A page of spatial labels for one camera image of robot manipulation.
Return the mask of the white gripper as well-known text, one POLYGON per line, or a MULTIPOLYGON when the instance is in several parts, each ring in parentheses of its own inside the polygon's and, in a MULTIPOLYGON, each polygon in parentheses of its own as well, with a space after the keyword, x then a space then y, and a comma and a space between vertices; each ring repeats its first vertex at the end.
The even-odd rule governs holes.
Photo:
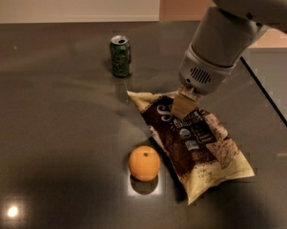
POLYGON ((179 66, 179 79, 184 87, 180 87, 174 95, 172 115, 186 117, 198 106, 201 95, 214 93, 234 67, 209 63, 189 46, 179 66))

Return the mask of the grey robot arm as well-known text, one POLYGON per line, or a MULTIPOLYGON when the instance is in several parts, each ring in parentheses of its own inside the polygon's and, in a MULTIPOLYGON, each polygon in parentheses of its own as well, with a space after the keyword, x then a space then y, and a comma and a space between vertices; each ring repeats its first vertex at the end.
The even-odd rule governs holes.
POLYGON ((212 0, 179 67, 172 114, 183 118, 215 92, 268 29, 287 34, 287 0, 212 0))

